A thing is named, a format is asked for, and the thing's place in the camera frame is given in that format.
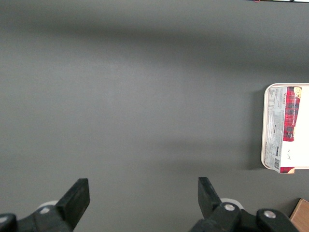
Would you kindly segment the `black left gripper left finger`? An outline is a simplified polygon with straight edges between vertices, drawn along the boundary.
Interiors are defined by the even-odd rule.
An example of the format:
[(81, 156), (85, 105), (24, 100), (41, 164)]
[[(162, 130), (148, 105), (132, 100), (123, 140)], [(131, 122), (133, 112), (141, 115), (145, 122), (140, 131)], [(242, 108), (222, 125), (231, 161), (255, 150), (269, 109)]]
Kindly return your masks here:
[(2, 232), (72, 232), (90, 204), (87, 178), (78, 179), (58, 200), (41, 204), (29, 216), (0, 215)]

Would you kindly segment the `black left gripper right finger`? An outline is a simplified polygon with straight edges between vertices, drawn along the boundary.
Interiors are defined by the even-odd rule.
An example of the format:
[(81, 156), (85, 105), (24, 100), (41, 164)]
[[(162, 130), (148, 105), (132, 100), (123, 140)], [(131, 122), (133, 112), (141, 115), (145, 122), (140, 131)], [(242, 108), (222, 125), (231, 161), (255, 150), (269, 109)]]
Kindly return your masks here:
[(282, 212), (262, 208), (252, 215), (233, 202), (223, 202), (210, 180), (198, 178), (198, 204), (203, 215), (192, 232), (296, 232)]

